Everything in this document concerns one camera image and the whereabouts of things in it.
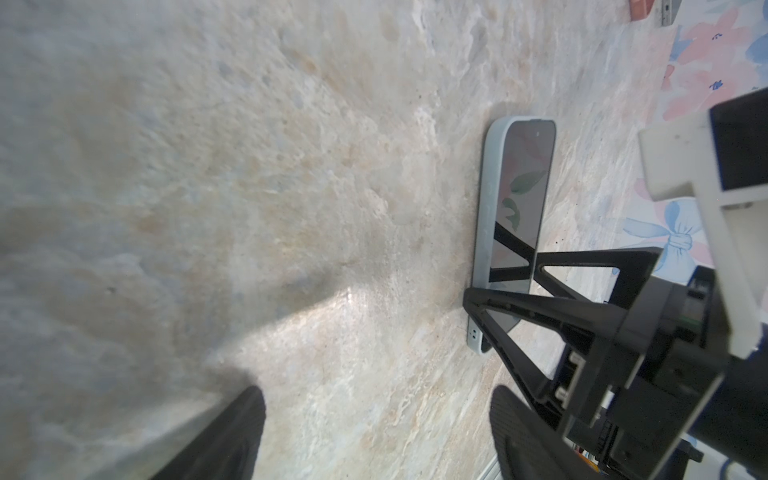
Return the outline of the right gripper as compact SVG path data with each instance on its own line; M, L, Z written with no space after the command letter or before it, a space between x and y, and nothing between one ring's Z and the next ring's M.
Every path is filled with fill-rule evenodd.
M474 288L463 306L527 405L627 479L656 477L722 383L730 329L717 282L651 277L661 247L546 252L533 279L553 296ZM619 271L606 303L546 267Z

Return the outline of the pink phone case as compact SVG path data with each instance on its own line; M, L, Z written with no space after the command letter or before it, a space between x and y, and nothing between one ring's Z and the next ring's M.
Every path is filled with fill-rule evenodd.
M654 0L629 0L630 19L641 21L646 19L653 10Z

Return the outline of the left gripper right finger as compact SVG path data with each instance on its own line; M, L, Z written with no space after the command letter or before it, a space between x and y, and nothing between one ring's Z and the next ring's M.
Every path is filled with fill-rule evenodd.
M504 479L598 479L578 455L509 388L491 396L489 421Z

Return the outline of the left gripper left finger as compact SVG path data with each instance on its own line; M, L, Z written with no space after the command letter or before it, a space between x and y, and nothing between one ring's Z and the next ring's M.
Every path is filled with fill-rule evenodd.
M154 475L161 479L250 479L266 422L256 385L244 389L199 435Z

